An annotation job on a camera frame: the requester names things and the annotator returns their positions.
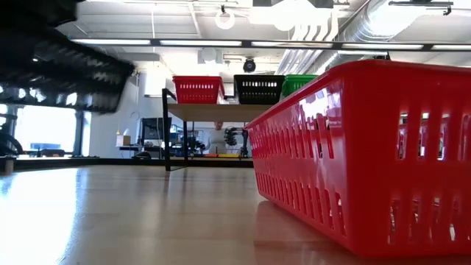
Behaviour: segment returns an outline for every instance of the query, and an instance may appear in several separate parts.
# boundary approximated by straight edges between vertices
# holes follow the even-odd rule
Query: person
[[[226,141],[224,139],[224,130],[222,126],[224,122],[217,121],[214,123],[214,130],[210,131],[208,144],[206,144],[206,149],[209,150],[210,154],[225,154],[227,153]]]

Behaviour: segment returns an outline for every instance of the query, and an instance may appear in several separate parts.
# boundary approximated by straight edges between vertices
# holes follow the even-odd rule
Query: cardboard box
[[[116,146],[129,146],[131,145],[131,136],[129,135],[117,135]]]

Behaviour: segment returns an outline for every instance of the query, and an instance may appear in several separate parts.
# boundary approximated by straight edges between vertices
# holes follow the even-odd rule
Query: ceiling
[[[272,24],[251,24],[247,16],[252,0],[226,1],[226,9],[235,13],[235,24],[231,29],[221,29],[215,23],[215,15],[220,10],[219,2],[194,1],[192,5],[184,1],[162,1],[165,4],[126,4],[108,0],[95,0],[79,4],[78,21],[62,25],[59,30],[70,38],[206,38],[206,39],[290,39],[294,30],[280,31]],[[339,11],[341,25],[364,0],[341,0],[350,6]],[[403,30],[394,41],[444,41],[470,42],[471,23],[469,10],[452,12],[443,16],[420,16],[410,27]],[[225,81],[232,75],[242,74],[245,57],[254,57],[257,71],[272,72],[282,60],[284,50],[280,49],[220,49],[222,54],[237,55],[240,59],[224,60],[222,66],[198,64],[198,50],[188,48],[152,47],[109,47],[100,48],[110,55],[120,57],[123,53],[157,53],[172,74],[221,74]],[[471,55],[464,53],[424,53],[395,52],[393,60],[417,63],[433,63],[455,66],[471,66]],[[152,63],[139,63],[146,68]]]

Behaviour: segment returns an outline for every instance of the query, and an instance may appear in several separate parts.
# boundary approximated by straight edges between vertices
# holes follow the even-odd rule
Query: fluorescent light fixture
[[[162,46],[242,46],[239,40],[161,40]]]
[[[255,47],[280,47],[280,48],[332,48],[332,43],[312,42],[288,42],[288,41],[253,41]]]
[[[372,56],[386,56],[388,52],[377,51],[338,51],[342,55],[372,55]]]
[[[150,45],[150,40],[136,39],[74,39],[73,41],[91,45]]]
[[[402,44],[402,43],[344,43],[342,48],[346,49],[421,49],[422,44]]]
[[[434,49],[443,49],[443,50],[450,50],[450,51],[459,51],[459,50],[471,50],[471,45],[469,44],[440,44],[440,45],[433,45],[432,50]]]

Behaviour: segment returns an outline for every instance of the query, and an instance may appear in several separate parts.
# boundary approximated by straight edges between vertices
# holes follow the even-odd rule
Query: shelf
[[[250,122],[271,105],[169,104],[169,112],[183,121]]]

